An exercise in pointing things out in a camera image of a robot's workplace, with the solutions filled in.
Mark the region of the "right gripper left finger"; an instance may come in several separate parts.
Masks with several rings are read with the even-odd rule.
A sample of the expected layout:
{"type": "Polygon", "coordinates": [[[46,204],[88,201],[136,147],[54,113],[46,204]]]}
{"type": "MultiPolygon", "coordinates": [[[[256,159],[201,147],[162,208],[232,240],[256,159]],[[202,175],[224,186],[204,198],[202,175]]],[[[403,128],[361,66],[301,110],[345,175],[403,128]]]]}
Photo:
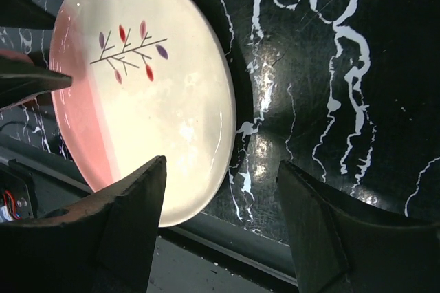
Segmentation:
{"type": "Polygon", "coordinates": [[[166,187],[156,156],[38,219],[1,225],[2,292],[145,292],[166,187]]]}

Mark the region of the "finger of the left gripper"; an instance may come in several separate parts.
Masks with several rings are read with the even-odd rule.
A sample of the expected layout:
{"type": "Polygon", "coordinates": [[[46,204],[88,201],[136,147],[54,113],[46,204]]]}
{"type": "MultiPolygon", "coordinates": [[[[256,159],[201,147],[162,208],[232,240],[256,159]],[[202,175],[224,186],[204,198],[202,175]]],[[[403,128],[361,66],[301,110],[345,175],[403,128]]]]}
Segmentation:
{"type": "Polygon", "coordinates": [[[71,87],[72,77],[26,62],[1,62],[1,109],[71,87]]]}
{"type": "Polygon", "coordinates": [[[1,27],[52,30],[55,20],[32,0],[1,0],[1,27]]]}

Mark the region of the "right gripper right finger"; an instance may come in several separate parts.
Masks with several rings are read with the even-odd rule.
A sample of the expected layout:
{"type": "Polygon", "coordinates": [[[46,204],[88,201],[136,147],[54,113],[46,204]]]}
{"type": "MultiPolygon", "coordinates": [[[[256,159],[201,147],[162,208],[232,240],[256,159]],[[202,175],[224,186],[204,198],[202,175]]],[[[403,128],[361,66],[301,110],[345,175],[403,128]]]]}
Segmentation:
{"type": "Polygon", "coordinates": [[[300,292],[438,292],[439,224],[392,213],[283,160],[277,184],[300,292]]]}

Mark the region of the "pink and cream plate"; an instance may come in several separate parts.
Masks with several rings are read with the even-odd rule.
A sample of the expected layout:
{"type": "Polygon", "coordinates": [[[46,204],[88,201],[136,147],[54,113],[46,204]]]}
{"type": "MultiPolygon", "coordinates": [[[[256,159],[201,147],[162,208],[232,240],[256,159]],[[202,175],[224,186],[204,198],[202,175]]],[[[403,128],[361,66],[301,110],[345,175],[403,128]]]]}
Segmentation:
{"type": "Polygon", "coordinates": [[[160,226],[210,203],[228,171],[236,106],[222,46],[192,0],[64,0],[49,66],[72,78],[52,100],[92,190],[163,155],[160,226]]]}

